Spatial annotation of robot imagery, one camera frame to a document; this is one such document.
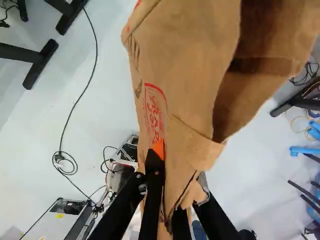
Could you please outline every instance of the red stamp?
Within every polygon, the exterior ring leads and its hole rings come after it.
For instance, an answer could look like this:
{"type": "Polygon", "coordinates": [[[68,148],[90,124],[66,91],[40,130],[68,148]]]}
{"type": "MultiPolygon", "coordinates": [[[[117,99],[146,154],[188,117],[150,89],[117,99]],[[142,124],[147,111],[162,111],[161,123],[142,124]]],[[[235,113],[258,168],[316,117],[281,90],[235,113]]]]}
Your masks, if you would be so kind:
{"type": "Polygon", "coordinates": [[[165,137],[168,107],[163,91],[151,83],[144,84],[143,110],[149,143],[155,144],[165,137]]]}
{"type": "Polygon", "coordinates": [[[142,0],[138,0],[138,1],[136,2],[135,6],[134,6],[134,9],[136,9],[136,8],[140,5],[141,1],[142,1],[142,0]]]}

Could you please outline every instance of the wire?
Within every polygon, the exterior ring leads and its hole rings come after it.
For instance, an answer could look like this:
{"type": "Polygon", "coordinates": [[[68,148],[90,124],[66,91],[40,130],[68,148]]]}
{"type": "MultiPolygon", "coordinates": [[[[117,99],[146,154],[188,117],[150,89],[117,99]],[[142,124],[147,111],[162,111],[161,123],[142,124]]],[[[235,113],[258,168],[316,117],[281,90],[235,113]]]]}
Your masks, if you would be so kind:
{"type": "Polygon", "coordinates": [[[306,130],[305,127],[304,127],[303,129],[301,129],[301,130],[294,130],[294,129],[293,129],[293,124],[294,124],[294,122],[295,122],[297,119],[306,119],[306,118],[305,118],[304,116],[296,116],[295,118],[293,118],[293,119],[291,120],[291,122],[290,122],[290,129],[291,129],[292,132],[294,132],[294,133],[296,133],[296,134],[302,133],[302,132],[304,132],[304,131],[306,130]]]}
{"type": "Polygon", "coordinates": [[[296,77],[292,77],[289,79],[289,81],[299,87],[302,85],[307,84],[312,78],[314,78],[317,75],[317,72],[319,71],[319,63],[318,62],[310,62],[307,61],[306,64],[304,65],[304,70],[305,70],[305,75],[301,78],[301,79],[297,79],[296,77]],[[311,65],[317,65],[316,71],[313,72],[311,65]]]}
{"type": "Polygon", "coordinates": [[[95,193],[96,192],[98,192],[100,189],[102,189],[102,188],[104,188],[104,187],[106,187],[107,185],[103,185],[103,186],[101,186],[101,187],[99,187],[97,190],[95,190],[89,197],[88,197],[88,200],[93,196],[93,195],[95,195],[95,193]]]}
{"type": "Polygon", "coordinates": [[[64,176],[76,189],[78,189],[79,192],[81,192],[84,196],[86,196],[88,199],[90,199],[90,200],[95,204],[95,202],[94,202],[87,194],[85,194],[77,185],[75,185],[75,184],[70,180],[70,178],[68,177],[68,176],[70,176],[70,175],[76,174],[76,172],[78,171],[78,164],[77,164],[77,162],[74,161],[74,162],[75,162],[75,166],[73,166],[73,169],[75,169],[75,170],[74,170],[72,173],[71,173],[71,172],[66,172],[66,171],[64,171],[64,170],[61,168],[61,166],[59,166],[58,162],[61,162],[61,161],[68,161],[68,162],[72,163],[72,161],[69,160],[69,159],[61,159],[61,160],[59,159],[59,161],[56,161],[55,157],[56,157],[56,156],[61,156],[61,155],[60,155],[61,153],[67,154],[67,155],[70,156],[73,160],[75,160],[70,154],[68,154],[68,153],[65,152],[65,151],[61,151],[61,152],[56,151],[56,152],[52,155],[52,165],[53,165],[53,167],[54,167],[62,176],[64,176]]]}
{"type": "Polygon", "coordinates": [[[45,212],[34,222],[34,224],[32,224],[31,227],[29,227],[29,229],[19,238],[19,240],[25,237],[25,235],[40,221],[40,219],[43,218],[43,216],[56,204],[56,202],[57,200],[55,200],[54,203],[52,203],[51,206],[48,207],[47,210],[45,210],[45,212]]]}
{"type": "Polygon", "coordinates": [[[62,134],[61,134],[61,138],[60,138],[60,144],[59,144],[59,151],[56,151],[53,156],[52,156],[52,165],[54,166],[54,168],[62,175],[64,176],[76,189],[78,189],[84,196],[86,196],[88,199],[90,199],[94,204],[96,204],[92,199],[91,199],[91,196],[88,196],[86,195],[77,185],[75,185],[68,176],[71,176],[71,175],[74,175],[77,173],[78,171],[78,164],[76,162],[76,160],[69,154],[67,153],[66,151],[62,151],[62,142],[63,142],[63,138],[64,138],[64,135],[65,135],[65,131],[66,131],[66,128],[68,126],[68,123],[69,123],[69,120],[71,118],[71,115],[74,111],[74,109],[76,108],[77,104],[79,103],[80,99],[83,97],[83,95],[85,94],[85,92],[87,91],[92,79],[93,79],[93,76],[95,74],[95,71],[96,71],[96,67],[97,67],[97,62],[98,62],[98,39],[97,39],[97,35],[96,35],[96,31],[95,31],[95,28],[91,22],[91,19],[86,11],[86,9],[84,7],[82,7],[89,23],[90,23],[90,26],[91,26],[91,29],[92,29],[92,33],[93,33],[93,36],[94,36],[94,41],[95,41],[95,59],[94,59],[94,64],[93,64],[93,68],[92,68],[92,72],[91,72],[91,76],[84,88],[84,90],[82,91],[82,93],[80,94],[80,96],[78,97],[78,99],[75,101],[73,107],[71,108],[71,111],[67,117],[67,120],[65,122],[65,125],[63,127],[63,131],[62,131],[62,134]],[[62,169],[62,166],[60,165],[60,163],[62,161],[67,161],[69,163],[72,164],[72,171],[65,171],[62,169]]]}
{"type": "MultiPolygon", "coordinates": [[[[19,6],[18,6],[18,3],[17,3],[16,1],[10,0],[9,2],[10,2],[10,3],[13,3],[13,4],[16,4],[16,6],[19,7],[19,6]]],[[[2,6],[0,6],[0,8],[7,9],[7,7],[5,6],[5,4],[4,4],[3,1],[2,1],[2,6]]]]}
{"type": "Polygon", "coordinates": [[[110,162],[112,162],[112,161],[111,161],[111,158],[106,159],[105,150],[106,150],[107,148],[112,148],[112,149],[118,150],[118,149],[117,149],[116,147],[114,147],[114,146],[105,146],[105,147],[103,148],[103,162],[102,162],[101,165],[100,165],[100,170],[101,170],[101,172],[103,172],[104,174],[108,174],[108,171],[110,171],[110,172],[112,172],[112,173],[121,172],[121,171],[124,169],[124,167],[123,167],[122,169],[120,169],[120,170],[117,170],[117,171],[114,171],[114,170],[111,170],[110,168],[108,168],[107,161],[110,161],[110,162]]]}
{"type": "Polygon", "coordinates": [[[89,85],[90,85],[90,83],[91,83],[91,81],[92,81],[92,78],[93,78],[93,76],[94,76],[94,74],[95,74],[96,67],[97,67],[97,62],[98,62],[98,40],[97,40],[97,35],[96,35],[94,26],[93,26],[93,24],[92,24],[92,22],[91,22],[91,20],[90,20],[90,17],[89,17],[89,15],[88,15],[86,9],[85,9],[84,7],[83,7],[82,9],[83,9],[83,11],[84,11],[84,13],[85,13],[85,15],[86,15],[89,23],[90,23],[90,26],[91,26],[91,29],[92,29],[92,32],[93,32],[93,36],[94,36],[94,40],[95,40],[95,59],[94,59],[94,65],[93,65],[93,69],[92,69],[92,73],[91,73],[91,76],[90,76],[90,78],[89,78],[89,81],[87,82],[84,90],[82,91],[82,93],[80,94],[80,96],[78,97],[78,99],[75,101],[75,103],[74,103],[73,107],[71,108],[71,111],[70,111],[70,113],[69,113],[69,115],[68,115],[68,117],[67,117],[67,119],[66,119],[66,122],[65,122],[65,125],[64,125],[64,127],[63,127],[62,134],[61,134],[61,138],[60,138],[60,146],[59,146],[59,151],[60,151],[60,152],[61,152],[61,149],[62,149],[63,138],[64,138],[64,135],[65,135],[65,132],[66,132],[66,128],[67,128],[67,126],[68,126],[68,123],[69,123],[69,121],[70,121],[71,115],[72,115],[72,113],[74,112],[74,110],[75,110],[76,106],[78,105],[79,101],[81,100],[81,98],[83,97],[83,95],[85,94],[85,92],[87,91],[87,89],[88,89],[88,87],[89,87],[89,85]]]}
{"type": "Polygon", "coordinates": [[[12,9],[12,8],[16,8],[16,9],[19,10],[18,6],[16,6],[16,5],[12,5],[12,6],[8,7],[8,8],[4,8],[4,9],[5,9],[5,18],[0,19],[0,22],[4,22],[5,20],[7,20],[7,18],[8,18],[8,11],[9,11],[10,9],[12,9]]]}

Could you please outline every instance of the black metal frame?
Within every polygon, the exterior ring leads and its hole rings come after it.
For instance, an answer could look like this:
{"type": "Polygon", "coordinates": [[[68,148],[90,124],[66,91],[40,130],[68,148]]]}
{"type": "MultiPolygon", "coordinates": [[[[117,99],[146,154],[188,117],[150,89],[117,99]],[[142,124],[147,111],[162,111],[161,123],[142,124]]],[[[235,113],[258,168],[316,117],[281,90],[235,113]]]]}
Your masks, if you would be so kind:
{"type": "Polygon", "coordinates": [[[296,93],[294,96],[290,97],[288,100],[280,104],[278,107],[270,112],[271,117],[277,117],[285,111],[289,110],[293,106],[307,109],[320,111],[320,100],[308,99],[306,96],[310,94],[314,89],[320,86],[320,76],[315,77],[310,81],[310,84],[304,89],[296,93]]]}
{"type": "MultiPolygon", "coordinates": [[[[303,187],[299,186],[298,184],[294,183],[291,180],[288,180],[288,184],[290,184],[291,186],[295,187],[296,189],[298,189],[300,192],[302,192],[303,194],[300,195],[300,197],[307,203],[309,204],[310,207],[312,207],[318,214],[320,214],[320,207],[318,207],[316,204],[320,205],[320,199],[318,199],[316,196],[314,196],[311,192],[307,191],[306,189],[304,189],[303,187]]],[[[314,181],[311,182],[311,185],[313,185],[314,187],[316,187],[317,189],[320,189],[320,185],[314,181]]]]}
{"type": "Polygon", "coordinates": [[[32,63],[22,84],[25,89],[30,90],[58,46],[55,40],[50,39],[38,52],[0,42],[0,58],[32,63]]]}
{"type": "MultiPolygon", "coordinates": [[[[144,198],[145,186],[147,186],[147,196],[138,239],[157,239],[165,184],[165,162],[152,149],[148,151],[145,170],[145,175],[136,172],[131,176],[88,240],[121,240],[135,210],[144,198]]],[[[241,240],[240,234],[211,193],[208,202],[201,206],[194,204],[193,208],[210,240],[241,240]]],[[[178,207],[174,211],[172,234],[174,240],[192,239],[187,210],[178,207]]]]}
{"type": "Polygon", "coordinates": [[[44,0],[46,3],[57,9],[62,13],[58,24],[55,29],[61,35],[65,35],[71,24],[74,22],[76,17],[79,15],[81,10],[88,3],[88,0],[72,0],[69,4],[66,0],[44,0]]]}

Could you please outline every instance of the white floor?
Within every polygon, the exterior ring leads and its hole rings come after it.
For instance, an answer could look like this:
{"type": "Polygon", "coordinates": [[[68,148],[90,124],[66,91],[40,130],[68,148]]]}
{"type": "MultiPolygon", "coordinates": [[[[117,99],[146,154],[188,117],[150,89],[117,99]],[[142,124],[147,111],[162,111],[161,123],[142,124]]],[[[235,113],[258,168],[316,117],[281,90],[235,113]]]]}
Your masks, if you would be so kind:
{"type": "MultiPolygon", "coordinates": [[[[65,36],[59,36],[55,25],[60,14],[44,1],[27,2],[29,22],[20,23],[13,10],[12,27],[0,29],[0,41],[40,50],[53,38],[59,49],[31,91],[21,85],[30,64],[0,59],[0,235],[11,226],[27,230],[58,197],[83,198],[52,167],[51,157],[91,74],[94,38],[83,13],[65,36]]],[[[72,180],[87,194],[104,184],[103,147],[118,147],[139,129],[128,57],[120,39],[134,5],[134,0],[91,0],[86,8],[97,32],[98,65],[70,120],[63,149],[77,160],[79,170],[72,180]]],[[[230,138],[207,173],[212,193],[233,223],[254,229],[259,240],[299,235],[309,221],[306,205],[286,182],[308,186],[319,168],[303,157],[290,157],[290,146],[308,142],[290,130],[283,115],[269,116],[274,106],[275,100],[268,100],[254,120],[230,138]]]]}

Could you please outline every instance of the brown cardboard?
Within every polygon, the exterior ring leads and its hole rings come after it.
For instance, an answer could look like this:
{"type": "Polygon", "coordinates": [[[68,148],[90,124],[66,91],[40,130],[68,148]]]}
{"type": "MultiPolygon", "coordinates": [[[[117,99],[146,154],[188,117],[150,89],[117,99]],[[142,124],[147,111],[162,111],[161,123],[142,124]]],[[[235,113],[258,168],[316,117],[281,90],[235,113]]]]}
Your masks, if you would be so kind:
{"type": "Polygon", "coordinates": [[[159,239],[171,238],[166,230],[179,204],[204,198],[195,179],[214,164],[221,143],[303,66],[319,9],[316,0],[138,1],[121,38],[139,123],[139,171],[153,143],[164,138],[166,146],[159,239]]]}

